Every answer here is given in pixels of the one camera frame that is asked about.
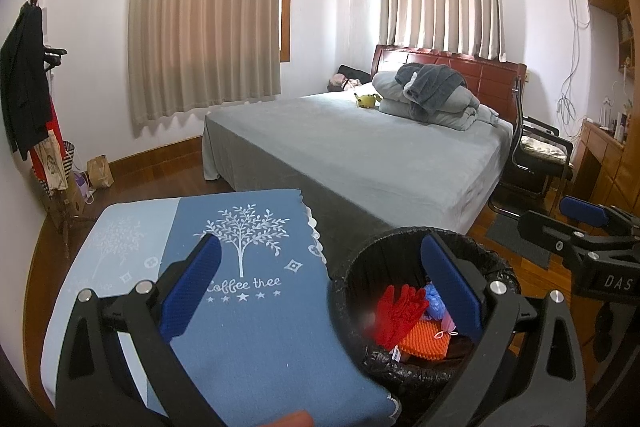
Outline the pink face mask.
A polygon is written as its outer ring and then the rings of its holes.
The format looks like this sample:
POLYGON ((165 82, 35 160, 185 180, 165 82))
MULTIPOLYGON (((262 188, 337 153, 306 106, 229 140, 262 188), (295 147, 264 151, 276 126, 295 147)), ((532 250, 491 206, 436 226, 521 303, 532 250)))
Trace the pink face mask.
POLYGON ((444 338, 445 336, 454 337, 457 336, 457 326, 454 324, 454 320, 448 311, 442 316, 440 321, 439 331, 435 334, 435 338, 444 338))

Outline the large orange foam net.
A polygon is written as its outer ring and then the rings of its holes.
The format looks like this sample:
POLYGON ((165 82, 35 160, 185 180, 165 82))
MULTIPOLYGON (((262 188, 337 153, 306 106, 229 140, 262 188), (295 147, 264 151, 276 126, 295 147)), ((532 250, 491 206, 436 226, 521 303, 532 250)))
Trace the large orange foam net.
POLYGON ((440 328, 437 321, 420 320, 398 345, 403 355, 412 355, 427 361, 446 358, 451 335, 440 328))

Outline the blue plastic bag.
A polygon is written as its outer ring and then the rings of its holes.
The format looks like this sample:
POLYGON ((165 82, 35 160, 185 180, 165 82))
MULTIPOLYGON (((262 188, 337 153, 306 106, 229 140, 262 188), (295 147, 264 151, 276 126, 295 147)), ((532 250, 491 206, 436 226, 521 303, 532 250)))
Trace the blue plastic bag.
POLYGON ((425 300, 427 307, 425 308, 425 316, 429 320, 442 321, 446 313, 446 306, 436 287, 429 283, 425 287, 425 300))

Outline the wooden desk cabinet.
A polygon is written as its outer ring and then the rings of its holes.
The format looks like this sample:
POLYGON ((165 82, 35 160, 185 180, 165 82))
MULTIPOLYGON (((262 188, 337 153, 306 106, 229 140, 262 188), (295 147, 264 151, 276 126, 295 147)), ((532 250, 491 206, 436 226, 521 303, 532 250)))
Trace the wooden desk cabinet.
POLYGON ((587 0, 591 72, 577 197, 639 211, 639 0, 587 0))

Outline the black office chair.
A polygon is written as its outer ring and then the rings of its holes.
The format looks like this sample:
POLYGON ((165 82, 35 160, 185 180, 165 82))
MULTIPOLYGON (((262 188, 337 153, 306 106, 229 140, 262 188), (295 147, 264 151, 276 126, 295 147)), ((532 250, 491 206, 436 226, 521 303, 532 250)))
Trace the black office chair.
POLYGON ((513 81, 516 118, 509 158, 488 206, 498 215, 518 219, 528 210, 551 216, 573 178, 574 145, 560 130, 527 116, 521 77, 513 81))

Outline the white medicine box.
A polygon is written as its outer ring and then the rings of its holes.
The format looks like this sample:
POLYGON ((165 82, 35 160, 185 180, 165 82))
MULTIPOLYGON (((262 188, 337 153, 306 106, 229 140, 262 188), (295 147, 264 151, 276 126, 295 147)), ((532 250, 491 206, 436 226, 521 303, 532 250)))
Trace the white medicine box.
POLYGON ((392 350, 390 350, 390 357, 395 362, 399 362, 401 360, 401 352, 398 346, 395 346, 392 350))

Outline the grey folded pillows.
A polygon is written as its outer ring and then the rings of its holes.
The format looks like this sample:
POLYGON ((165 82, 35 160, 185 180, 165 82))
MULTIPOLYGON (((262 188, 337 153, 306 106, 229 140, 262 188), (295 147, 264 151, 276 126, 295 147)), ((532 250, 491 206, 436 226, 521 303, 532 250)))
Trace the grey folded pillows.
POLYGON ((385 114, 457 131, 476 122, 499 124, 495 109, 480 103, 460 72, 446 65, 402 65, 397 72, 378 72, 372 84, 381 97, 378 110, 385 114))

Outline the beige tote bag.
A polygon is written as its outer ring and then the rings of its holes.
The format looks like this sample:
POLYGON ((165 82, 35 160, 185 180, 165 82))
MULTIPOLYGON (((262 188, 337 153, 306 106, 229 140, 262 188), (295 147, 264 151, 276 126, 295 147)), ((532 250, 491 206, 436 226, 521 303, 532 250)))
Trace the beige tote bag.
POLYGON ((34 151, 40 161, 48 189, 66 191, 68 183, 64 176, 63 156, 53 130, 48 131, 47 139, 35 145, 34 151))

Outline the dark grey blanket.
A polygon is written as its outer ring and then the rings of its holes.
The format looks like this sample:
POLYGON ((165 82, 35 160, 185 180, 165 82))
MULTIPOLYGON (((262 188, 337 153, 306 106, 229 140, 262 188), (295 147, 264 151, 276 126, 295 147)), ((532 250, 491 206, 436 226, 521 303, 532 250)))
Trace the dark grey blanket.
POLYGON ((447 65, 411 63, 395 74, 410 104, 411 118, 427 121, 442 108, 457 87, 466 87, 464 77, 447 65))

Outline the bed with grey sheet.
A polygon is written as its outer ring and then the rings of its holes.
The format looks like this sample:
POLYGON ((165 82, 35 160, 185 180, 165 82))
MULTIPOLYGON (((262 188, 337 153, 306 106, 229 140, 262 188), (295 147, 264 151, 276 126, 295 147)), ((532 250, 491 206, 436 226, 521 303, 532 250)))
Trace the bed with grey sheet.
POLYGON ((469 231, 511 140, 503 119, 458 131, 361 108, 352 92, 325 93, 212 108, 203 167, 235 191, 298 188, 338 265, 388 230, 469 231))

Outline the yellow plush toy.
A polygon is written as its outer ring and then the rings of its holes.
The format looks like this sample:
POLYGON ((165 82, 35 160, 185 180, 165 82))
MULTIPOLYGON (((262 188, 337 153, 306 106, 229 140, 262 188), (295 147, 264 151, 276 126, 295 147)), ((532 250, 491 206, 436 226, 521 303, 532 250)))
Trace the yellow plush toy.
POLYGON ((355 95, 357 106, 360 108, 374 109, 378 106, 378 103, 382 101, 382 98, 375 93, 372 94, 356 94, 355 95))

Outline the red hanging bag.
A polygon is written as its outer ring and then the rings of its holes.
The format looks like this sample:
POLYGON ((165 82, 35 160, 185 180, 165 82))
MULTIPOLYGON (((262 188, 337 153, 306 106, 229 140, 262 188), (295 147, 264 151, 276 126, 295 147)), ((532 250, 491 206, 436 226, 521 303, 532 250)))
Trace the red hanging bag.
POLYGON ((29 150, 29 157, 32 160, 32 172, 38 181, 47 184, 49 190, 65 191, 68 187, 64 167, 66 150, 53 102, 50 102, 50 106, 47 138, 29 150))

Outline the pink black bag on bed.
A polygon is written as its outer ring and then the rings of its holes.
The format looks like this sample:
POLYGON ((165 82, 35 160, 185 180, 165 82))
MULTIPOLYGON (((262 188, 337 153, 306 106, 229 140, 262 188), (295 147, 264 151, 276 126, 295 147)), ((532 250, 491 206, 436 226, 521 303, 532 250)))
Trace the pink black bag on bed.
POLYGON ((328 91, 340 92, 355 89, 371 81, 371 75, 361 69, 341 65, 329 79, 328 91))

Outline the wooden coat rack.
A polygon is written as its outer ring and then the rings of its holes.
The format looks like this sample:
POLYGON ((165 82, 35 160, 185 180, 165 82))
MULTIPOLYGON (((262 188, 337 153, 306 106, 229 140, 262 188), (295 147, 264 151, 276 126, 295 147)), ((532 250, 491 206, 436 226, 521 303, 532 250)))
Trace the wooden coat rack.
MULTIPOLYGON (((32 6, 39 6, 39 0, 27 0, 32 6)), ((43 70, 47 76, 53 69, 62 65, 62 58, 67 54, 64 49, 50 48, 43 45, 43 70)), ((38 181, 42 190, 42 203, 49 213, 58 234, 62 237, 63 253, 66 260, 70 260, 70 232, 73 229, 88 227, 96 222, 96 219, 84 216, 84 196, 80 194, 80 188, 72 172, 67 179, 66 191, 54 191, 47 188, 47 184, 38 181)))

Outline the left beige curtain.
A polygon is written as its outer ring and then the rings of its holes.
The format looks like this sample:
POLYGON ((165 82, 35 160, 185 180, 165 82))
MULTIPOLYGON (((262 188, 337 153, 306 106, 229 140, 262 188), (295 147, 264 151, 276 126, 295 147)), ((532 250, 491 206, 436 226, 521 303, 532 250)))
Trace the left beige curtain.
POLYGON ((280 94, 279 25, 280 0, 129 0, 132 122, 280 94))

